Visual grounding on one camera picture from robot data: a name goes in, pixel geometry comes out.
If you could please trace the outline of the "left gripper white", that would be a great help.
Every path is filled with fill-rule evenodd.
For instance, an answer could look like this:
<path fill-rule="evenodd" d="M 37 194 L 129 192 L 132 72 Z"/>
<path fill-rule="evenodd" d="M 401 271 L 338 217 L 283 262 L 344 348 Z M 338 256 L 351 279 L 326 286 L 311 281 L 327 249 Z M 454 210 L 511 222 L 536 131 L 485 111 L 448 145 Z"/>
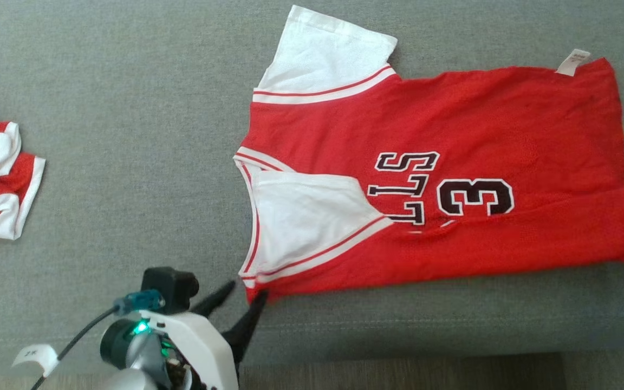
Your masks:
<path fill-rule="evenodd" d="M 221 336 L 207 318 L 225 303 L 235 286 L 235 281 L 225 282 L 190 308 L 190 313 L 140 311 L 151 329 L 167 335 L 186 361 L 181 389 L 239 388 L 235 365 L 241 363 L 250 345 L 269 291 L 258 292 L 246 313 Z"/>

